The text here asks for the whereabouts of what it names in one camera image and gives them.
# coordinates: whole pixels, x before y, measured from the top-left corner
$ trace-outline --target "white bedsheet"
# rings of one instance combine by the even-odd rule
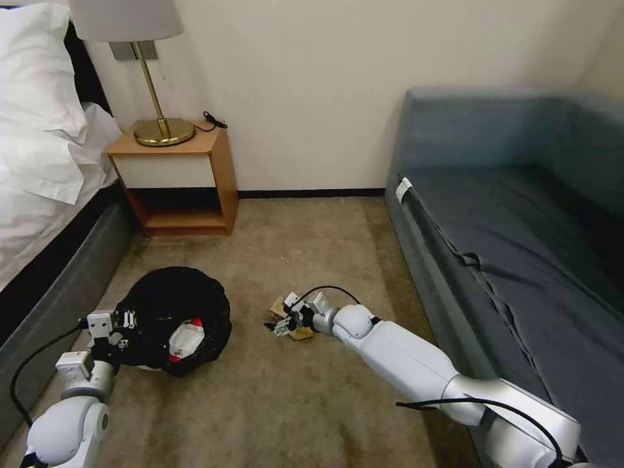
[[[87,103],[88,131],[84,156],[76,159],[84,176],[74,205],[12,188],[0,180],[0,291],[15,278],[91,200],[116,181],[104,149],[121,132],[114,118],[100,106]]]

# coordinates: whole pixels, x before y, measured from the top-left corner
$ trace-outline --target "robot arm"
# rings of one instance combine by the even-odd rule
[[[412,401],[472,397],[493,403],[433,406],[459,423],[485,426],[486,450],[497,466],[547,468],[570,466],[573,461],[580,424],[520,387],[503,379],[482,381],[462,376],[439,348],[394,322],[380,320],[363,305],[337,309],[320,292],[300,302],[292,293],[285,306],[291,315],[276,325],[276,335],[287,333],[293,326],[311,326],[318,333],[334,337]],[[519,410],[520,414],[496,403]],[[521,414],[532,417],[554,437],[565,461],[556,460],[551,441]]]
[[[56,368],[64,380],[61,401],[32,424],[21,467],[93,468],[109,426],[108,401],[118,365],[110,312],[87,316],[91,351],[66,352]]]

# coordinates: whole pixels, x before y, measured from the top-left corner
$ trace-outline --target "white drawer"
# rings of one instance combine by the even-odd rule
[[[215,187],[208,156],[115,156],[115,165],[129,189]]]

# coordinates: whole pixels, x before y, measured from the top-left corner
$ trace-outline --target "black baseboard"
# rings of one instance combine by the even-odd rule
[[[239,190],[239,198],[332,198],[384,196],[384,188],[324,188],[320,190]]]

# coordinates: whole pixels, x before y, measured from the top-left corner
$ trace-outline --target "wooden nightstand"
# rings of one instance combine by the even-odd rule
[[[133,130],[106,152],[145,235],[232,234],[239,197],[227,132],[197,130],[185,143],[151,148]]]

